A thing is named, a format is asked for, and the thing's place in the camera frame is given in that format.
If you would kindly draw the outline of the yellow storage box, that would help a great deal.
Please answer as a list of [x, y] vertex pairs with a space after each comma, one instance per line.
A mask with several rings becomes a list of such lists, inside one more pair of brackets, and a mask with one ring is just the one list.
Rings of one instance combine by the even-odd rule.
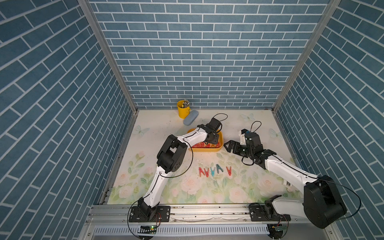
[[189, 144], [195, 143], [191, 145], [189, 148], [190, 151], [194, 152], [218, 152], [223, 146], [223, 135], [222, 133], [218, 133], [218, 140], [216, 144], [208, 143], [208, 142], [197, 142], [197, 140], [203, 139], [202, 131], [200, 128], [191, 129], [185, 134], [182, 139], [187, 141]]

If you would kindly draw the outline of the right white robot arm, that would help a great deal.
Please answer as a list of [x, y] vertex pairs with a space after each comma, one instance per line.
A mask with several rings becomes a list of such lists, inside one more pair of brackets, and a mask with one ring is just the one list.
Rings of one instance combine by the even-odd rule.
[[265, 149], [256, 132], [243, 129], [240, 142], [228, 141], [224, 147], [229, 153], [250, 159], [252, 165], [280, 176], [285, 184], [295, 187], [303, 197], [300, 200], [275, 195], [265, 201], [268, 219], [278, 215], [293, 215], [308, 219], [324, 229], [347, 213], [347, 207], [329, 176], [317, 176], [283, 160], [276, 152]]

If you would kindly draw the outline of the red clothespin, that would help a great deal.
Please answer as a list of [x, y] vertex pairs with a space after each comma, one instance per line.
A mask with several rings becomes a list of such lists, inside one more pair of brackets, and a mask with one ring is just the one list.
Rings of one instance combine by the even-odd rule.
[[228, 175], [232, 176], [232, 167], [229, 166], [229, 167], [226, 167], [226, 169], [227, 169]]
[[207, 169], [204, 168], [204, 173], [205, 173], [206, 177], [208, 178], [210, 176], [210, 169], [209, 168], [207, 168]]
[[200, 175], [200, 177], [201, 176], [206, 176], [206, 174], [205, 174], [205, 172], [203, 171], [202, 168], [199, 168], [199, 175]]

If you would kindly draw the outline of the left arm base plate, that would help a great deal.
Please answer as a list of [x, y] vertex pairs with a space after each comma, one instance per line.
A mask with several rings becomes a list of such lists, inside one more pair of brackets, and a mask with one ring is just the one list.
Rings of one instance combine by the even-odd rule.
[[156, 221], [161, 221], [162, 223], [169, 222], [171, 214], [170, 206], [157, 206], [150, 210], [143, 211], [140, 207], [134, 206], [131, 209], [129, 215], [130, 223], [154, 223]]

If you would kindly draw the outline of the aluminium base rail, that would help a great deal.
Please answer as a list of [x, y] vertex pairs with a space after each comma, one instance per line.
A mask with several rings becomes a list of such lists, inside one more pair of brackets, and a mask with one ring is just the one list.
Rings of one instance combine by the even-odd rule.
[[341, 240], [336, 224], [325, 229], [290, 216], [265, 218], [260, 205], [196, 204], [160, 206], [151, 223], [137, 223], [128, 205], [94, 205], [80, 233], [81, 240]]

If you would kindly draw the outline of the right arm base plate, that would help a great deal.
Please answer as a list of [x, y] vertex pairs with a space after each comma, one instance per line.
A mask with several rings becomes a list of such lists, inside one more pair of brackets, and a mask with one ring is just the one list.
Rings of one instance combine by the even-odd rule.
[[291, 221], [290, 215], [278, 214], [271, 205], [252, 203], [248, 206], [252, 222], [279, 222]]

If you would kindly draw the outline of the teal clothespin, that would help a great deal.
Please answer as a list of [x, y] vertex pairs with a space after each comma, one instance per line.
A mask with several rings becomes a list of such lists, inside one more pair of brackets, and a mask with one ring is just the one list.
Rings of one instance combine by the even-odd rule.
[[216, 170], [217, 170], [217, 173], [223, 173], [224, 170], [221, 168], [221, 166], [219, 164], [216, 164]]

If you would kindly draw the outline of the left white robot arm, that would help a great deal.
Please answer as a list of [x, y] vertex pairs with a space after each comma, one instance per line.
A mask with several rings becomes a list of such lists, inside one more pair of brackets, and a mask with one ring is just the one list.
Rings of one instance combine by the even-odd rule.
[[157, 154], [154, 179], [147, 193], [138, 200], [138, 209], [146, 220], [151, 220], [155, 216], [168, 179], [181, 176], [174, 175], [174, 172], [181, 167], [187, 149], [198, 143], [217, 144], [221, 129], [221, 121], [213, 117], [209, 123], [198, 125], [195, 130], [185, 135], [167, 137]]

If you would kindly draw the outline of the grey glasses case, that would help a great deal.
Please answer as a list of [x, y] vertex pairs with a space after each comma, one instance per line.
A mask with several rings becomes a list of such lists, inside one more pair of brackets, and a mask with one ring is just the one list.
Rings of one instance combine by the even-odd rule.
[[184, 119], [183, 123], [186, 126], [190, 126], [194, 120], [198, 117], [199, 112], [196, 110], [191, 111], [188, 116]]

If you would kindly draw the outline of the light blue clothespin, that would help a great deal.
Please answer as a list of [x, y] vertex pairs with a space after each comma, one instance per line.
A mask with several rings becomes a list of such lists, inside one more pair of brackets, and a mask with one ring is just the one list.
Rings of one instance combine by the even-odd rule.
[[212, 176], [212, 177], [215, 176], [215, 171], [216, 171], [216, 168], [215, 168], [215, 167], [210, 167], [210, 172], [211, 172], [211, 176]]

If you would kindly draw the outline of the yellow pen cup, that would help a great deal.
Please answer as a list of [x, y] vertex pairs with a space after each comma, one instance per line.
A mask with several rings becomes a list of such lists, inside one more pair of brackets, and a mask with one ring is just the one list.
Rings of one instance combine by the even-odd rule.
[[185, 119], [190, 114], [190, 102], [188, 100], [180, 100], [177, 103], [179, 117]]

